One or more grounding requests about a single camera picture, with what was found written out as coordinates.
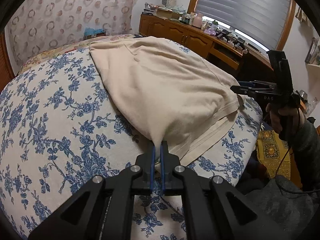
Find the person right hand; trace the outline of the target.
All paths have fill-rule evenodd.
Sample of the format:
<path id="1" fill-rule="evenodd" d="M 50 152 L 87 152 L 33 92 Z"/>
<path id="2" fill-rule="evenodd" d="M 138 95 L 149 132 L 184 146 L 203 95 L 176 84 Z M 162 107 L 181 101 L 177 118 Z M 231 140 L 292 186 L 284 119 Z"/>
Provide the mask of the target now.
<path id="1" fill-rule="evenodd" d="M 278 108 L 269 103 L 266 111 L 270 115 L 272 128 L 284 141 L 292 139 L 305 122 L 305 116 L 300 108 Z"/>

